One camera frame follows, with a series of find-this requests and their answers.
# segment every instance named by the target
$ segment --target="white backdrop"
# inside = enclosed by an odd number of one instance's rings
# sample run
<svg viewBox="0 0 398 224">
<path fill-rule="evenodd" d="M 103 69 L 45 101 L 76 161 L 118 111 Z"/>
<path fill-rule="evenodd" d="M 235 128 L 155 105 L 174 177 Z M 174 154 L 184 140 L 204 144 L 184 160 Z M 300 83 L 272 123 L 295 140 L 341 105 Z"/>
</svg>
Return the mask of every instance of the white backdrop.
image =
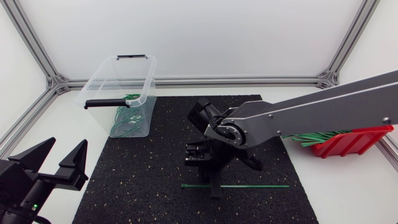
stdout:
<svg viewBox="0 0 398 224">
<path fill-rule="evenodd" d="M 58 71 L 89 78 L 107 57 L 157 57 L 158 77 L 315 76 L 361 0 L 21 0 Z"/>
<path fill-rule="evenodd" d="M 45 91 L 45 76 L 0 6 L 0 137 Z"/>
</svg>

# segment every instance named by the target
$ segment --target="black cable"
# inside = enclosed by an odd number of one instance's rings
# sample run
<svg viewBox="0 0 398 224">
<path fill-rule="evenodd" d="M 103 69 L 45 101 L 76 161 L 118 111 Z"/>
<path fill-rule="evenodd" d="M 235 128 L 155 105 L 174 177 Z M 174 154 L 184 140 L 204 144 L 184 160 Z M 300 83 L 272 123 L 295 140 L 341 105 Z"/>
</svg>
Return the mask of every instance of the black cable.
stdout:
<svg viewBox="0 0 398 224">
<path fill-rule="evenodd" d="M 261 161 L 257 160 L 254 156 L 250 157 L 250 159 L 242 159 L 242 158 L 239 159 L 248 167 L 254 170 L 262 171 L 264 168 L 264 164 Z"/>
<path fill-rule="evenodd" d="M 208 111 L 206 107 L 204 107 L 204 110 L 205 110 L 205 112 L 206 112 L 206 114 L 207 114 L 207 117 L 208 117 L 208 119 L 209 119 L 210 127 L 211 127 L 217 134 L 219 134 L 220 136 L 226 137 L 226 138 L 228 138 L 228 139 L 234 139 L 234 135 L 233 135 L 233 134 L 231 134 L 231 133 L 228 133 L 228 134 L 222 133 L 222 132 L 218 129 L 217 124 L 214 122 L 213 115 L 211 115 L 210 111 Z"/>
</svg>

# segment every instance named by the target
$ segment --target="red tray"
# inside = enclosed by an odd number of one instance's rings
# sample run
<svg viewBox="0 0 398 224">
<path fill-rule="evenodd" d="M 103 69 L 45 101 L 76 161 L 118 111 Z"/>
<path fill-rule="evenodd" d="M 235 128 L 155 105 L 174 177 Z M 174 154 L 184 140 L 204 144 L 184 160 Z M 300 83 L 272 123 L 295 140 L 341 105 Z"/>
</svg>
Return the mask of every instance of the red tray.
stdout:
<svg viewBox="0 0 398 224">
<path fill-rule="evenodd" d="M 378 140 L 394 130 L 391 125 L 375 128 L 354 129 L 352 133 L 338 134 L 322 144 L 312 145 L 312 151 L 323 159 L 328 156 L 345 156 L 350 153 L 364 154 Z"/>
</svg>

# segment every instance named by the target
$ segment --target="bolt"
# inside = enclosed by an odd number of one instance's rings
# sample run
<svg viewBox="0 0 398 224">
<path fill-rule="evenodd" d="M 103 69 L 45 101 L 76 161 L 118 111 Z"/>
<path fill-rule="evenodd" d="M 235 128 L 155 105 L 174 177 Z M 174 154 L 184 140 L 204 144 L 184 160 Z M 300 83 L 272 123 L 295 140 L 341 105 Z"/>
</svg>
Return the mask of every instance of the bolt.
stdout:
<svg viewBox="0 0 398 224">
<path fill-rule="evenodd" d="M 391 124 L 391 119 L 388 117 L 383 118 L 383 123 L 384 124 Z"/>
</svg>

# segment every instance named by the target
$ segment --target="black rubber mat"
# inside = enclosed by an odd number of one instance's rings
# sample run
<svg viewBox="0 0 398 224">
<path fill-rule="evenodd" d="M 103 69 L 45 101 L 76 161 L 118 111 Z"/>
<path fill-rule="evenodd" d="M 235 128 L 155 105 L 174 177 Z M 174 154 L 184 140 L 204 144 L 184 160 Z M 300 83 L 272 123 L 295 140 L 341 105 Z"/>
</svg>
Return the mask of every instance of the black rubber mat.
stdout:
<svg viewBox="0 0 398 224">
<path fill-rule="evenodd" d="M 150 134 L 109 138 L 90 178 L 74 223 L 318 223 L 280 138 L 257 147 L 264 170 L 233 160 L 223 185 L 290 185 L 286 189 L 223 189 L 221 200 L 184 166 L 185 143 L 203 139 L 187 116 L 199 96 L 158 97 Z M 220 111 L 259 95 L 205 96 Z"/>
</svg>

